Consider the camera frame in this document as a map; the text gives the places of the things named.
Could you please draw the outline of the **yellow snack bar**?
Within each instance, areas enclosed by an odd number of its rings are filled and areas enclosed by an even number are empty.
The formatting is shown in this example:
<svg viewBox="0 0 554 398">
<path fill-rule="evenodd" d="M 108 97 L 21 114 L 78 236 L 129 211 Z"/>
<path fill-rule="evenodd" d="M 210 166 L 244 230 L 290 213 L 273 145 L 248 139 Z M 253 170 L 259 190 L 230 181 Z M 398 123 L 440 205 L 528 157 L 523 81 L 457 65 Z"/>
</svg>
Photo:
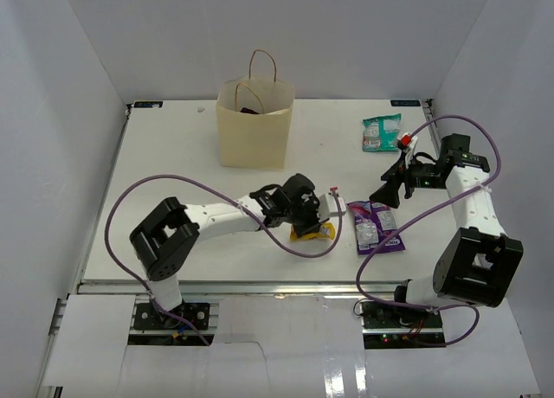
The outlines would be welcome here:
<svg viewBox="0 0 554 398">
<path fill-rule="evenodd" d="M 307 234 L 298 236 L 294 229 L 291 228 L 289 236 L 290 241 L 309 241 L 309 240 L 334 240 L 336 237 L 336 228 L 330 222 L 321 224 L 319 228 Z"/>
</svg>

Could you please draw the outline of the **beige paper bag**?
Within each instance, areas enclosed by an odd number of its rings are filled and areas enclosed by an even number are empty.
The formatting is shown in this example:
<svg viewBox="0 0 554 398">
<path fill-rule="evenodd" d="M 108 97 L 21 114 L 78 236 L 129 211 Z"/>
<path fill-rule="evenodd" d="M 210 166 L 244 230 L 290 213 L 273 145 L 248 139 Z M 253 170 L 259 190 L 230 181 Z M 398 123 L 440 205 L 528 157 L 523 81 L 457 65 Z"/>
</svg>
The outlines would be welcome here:
<svg viewBox="0 0 554 398">
<path fill-rule="evenodd" d="M 254 58 L 266 55 L 273 66 L 269 76 L 253 73 Z M 248 74 L 224 82 L 216 100 L 216 127 L 220 164 L 254 170 L 283 170 L 295 100 L 294 87 L 278 79 L 271 54 L 256 49 Z M 247 107 L 259 115 L 240 113 Z"/>
</svg>

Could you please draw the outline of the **purple snack bag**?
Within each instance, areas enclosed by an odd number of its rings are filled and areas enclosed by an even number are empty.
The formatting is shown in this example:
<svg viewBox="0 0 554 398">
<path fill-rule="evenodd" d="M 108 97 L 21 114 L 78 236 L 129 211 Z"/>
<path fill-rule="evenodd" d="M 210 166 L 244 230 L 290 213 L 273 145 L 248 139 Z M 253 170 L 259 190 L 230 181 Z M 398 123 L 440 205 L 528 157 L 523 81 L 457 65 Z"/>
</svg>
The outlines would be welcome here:
<svg viewBox="0 0 554 398">
<path fill-rule="evenodd" d="M 240 113 L 246 113 L 246 114 L 251 114 L 251 115 L 259 115 L 260 113 L 253 110 L 253 109 L 250 109 L 250 108 L 247 108 L 247 107 L 243 107 L 240 111 Z"/>
</svg>

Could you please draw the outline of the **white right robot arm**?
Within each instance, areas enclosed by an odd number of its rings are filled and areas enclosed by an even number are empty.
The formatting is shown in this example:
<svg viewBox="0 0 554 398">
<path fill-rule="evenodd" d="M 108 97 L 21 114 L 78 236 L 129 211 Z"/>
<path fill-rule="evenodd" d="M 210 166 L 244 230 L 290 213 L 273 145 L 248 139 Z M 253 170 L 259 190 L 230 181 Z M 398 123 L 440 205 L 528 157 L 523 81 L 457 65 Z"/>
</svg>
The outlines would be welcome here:
<svg viewBox="0 0 554 398">
<path fill-rule="evenodd" d="M 421 305 L 498 306 L 524 253 L 521 241 L 508 237 L 499 223 L 485 184 L 489 163 L 470 151 L 469 136 L 446 136 L 438 158 L 429 164 L 419 161 L 416 142 L 408 133 L 397 140 L 401 155 L 383 174 L 384 184 L 370 201 L 396 209 L 400 189 L 406 198 L 415 189 L 444 189 L 453 199 L 457 230 L 431 275 L 408 279 L 396 288 L 390 315 L 403 328 L 421 319 Z"/>
</svg>

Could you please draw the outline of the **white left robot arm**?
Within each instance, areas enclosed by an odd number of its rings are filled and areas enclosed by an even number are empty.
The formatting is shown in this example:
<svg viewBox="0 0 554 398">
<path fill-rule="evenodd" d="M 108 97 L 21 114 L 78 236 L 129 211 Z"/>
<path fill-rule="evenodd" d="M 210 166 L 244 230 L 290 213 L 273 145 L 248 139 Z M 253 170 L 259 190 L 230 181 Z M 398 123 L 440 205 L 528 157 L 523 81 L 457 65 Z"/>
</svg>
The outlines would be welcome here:
<svg viewBox="0 0 554 398">
<path fill-rule="evenodd" d="M 264 186 L 232 202 L 191 205 L 175 196 L 165 198 L 130 234 L 156 303 L 153 317 L 165 328 L 181 322 L 177 273 L 197 243 L 283 223 L 300 238 L 318 233 L 344 212 L 339 197 L 330 192 L 317 196 L 312 181 L 300 173 L 282 185 Z"/>
</svg>

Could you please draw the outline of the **purple white snack packet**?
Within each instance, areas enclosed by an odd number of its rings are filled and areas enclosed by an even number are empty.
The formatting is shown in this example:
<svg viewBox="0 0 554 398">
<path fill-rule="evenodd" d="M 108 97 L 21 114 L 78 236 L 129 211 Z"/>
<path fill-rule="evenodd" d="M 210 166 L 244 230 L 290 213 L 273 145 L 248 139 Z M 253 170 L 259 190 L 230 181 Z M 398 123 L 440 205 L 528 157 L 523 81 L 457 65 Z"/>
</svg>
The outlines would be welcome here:
<svg viewBox="0 0 554 398">
<path fill-rule="evenodd" d="M 347 204 L 353 218 L 358 255 L 369 255 L 379 243 L 397 230 L 396 221 L 389 206 L 371 201 L 355 201 Z"/>
</svg>

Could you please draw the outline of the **teal snack packet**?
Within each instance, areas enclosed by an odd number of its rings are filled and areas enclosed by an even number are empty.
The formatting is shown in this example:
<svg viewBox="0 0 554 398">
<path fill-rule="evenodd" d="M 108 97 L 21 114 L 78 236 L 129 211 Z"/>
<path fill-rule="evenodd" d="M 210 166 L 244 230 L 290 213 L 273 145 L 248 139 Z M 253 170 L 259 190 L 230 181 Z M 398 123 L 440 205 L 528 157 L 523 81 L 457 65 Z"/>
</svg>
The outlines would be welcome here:
<svg viewBox="0 0 554 398">
<path fill-rule="evenodd" d="M 364 152 L 397 151 L 396 140 L 401 122 L 401 113 L 364 119 L 362 150 Z"/>
</svg>

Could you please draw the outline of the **white cardboard front panel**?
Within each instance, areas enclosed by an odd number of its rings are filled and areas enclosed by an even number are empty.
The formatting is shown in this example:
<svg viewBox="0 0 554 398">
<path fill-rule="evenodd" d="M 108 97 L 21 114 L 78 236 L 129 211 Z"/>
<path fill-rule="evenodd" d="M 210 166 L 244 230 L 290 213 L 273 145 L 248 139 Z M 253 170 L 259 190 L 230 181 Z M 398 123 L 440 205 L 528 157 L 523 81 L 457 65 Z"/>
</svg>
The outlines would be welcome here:
<svg viewBox="0 0 554 398">
<path fill-rule="evenodd" d="M 349 300 L 234 297 L 210 346 L 130 345 L 127 296 L 70 298 L 43 378 L 66 397 L 518 397 L 539 391 L 508 305 L 453 346 L 366 350 Z"/>
</svg>

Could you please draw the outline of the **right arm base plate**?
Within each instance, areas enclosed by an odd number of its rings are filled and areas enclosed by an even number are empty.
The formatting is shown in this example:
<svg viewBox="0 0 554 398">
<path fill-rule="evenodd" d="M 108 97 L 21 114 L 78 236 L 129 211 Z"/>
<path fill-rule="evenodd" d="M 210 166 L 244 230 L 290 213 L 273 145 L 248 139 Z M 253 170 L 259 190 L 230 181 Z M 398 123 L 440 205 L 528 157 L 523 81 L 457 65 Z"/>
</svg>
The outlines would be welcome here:
<svg viewBox="0 0 554 398">
<path fill-rule="evenodd" d="M 439 314 L 370 301 L 357 305 L 355 313 L 366 350 L 440 348 L 446 342 Z"/>
</svg>

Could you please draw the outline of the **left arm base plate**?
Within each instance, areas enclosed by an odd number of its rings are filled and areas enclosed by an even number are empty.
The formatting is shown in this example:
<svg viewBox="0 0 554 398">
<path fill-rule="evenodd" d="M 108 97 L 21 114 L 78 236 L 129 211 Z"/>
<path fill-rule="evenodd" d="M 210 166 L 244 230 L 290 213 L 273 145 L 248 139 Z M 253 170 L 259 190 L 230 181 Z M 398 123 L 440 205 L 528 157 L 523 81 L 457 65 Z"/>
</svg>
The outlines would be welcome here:
<svg viewBox="0 0 554 398">
<path fill-rule="evenodd" d="M 209 328 L 209 303 L 185 303 L 171 310 L 171 314 L 191 322 L 198 330 Z M 162 313 L 151 302 L 136 305 L 132 328 L 136 331 L 172 330 L 186 331 L 190 327 L 181 320 Z"/>
</svg>

